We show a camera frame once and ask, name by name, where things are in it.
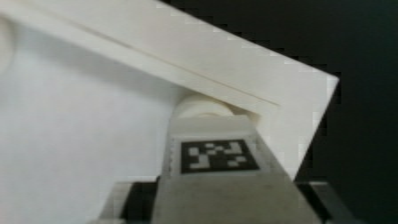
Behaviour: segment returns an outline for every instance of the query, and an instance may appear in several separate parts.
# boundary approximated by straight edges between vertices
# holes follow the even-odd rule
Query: white cardboard
[[[295,177],[338,78],[155,0],[0,0],[4,15],[259,115]]]

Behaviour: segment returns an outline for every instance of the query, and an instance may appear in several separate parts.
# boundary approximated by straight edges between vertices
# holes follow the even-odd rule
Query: black background
[[[368,223],[398,223],[398,1],[167,3],[339,76],[298,179],[330,182]]]

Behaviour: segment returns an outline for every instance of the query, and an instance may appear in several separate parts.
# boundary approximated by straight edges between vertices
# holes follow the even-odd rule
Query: white surface
[[[259,114],[290,177],[338,79],[156,0],[0,0],[2,13],[172,83]]]
[[[117,181],[158,175],[185,89],[18,28],[0,76],[0,223],[96,219]]]

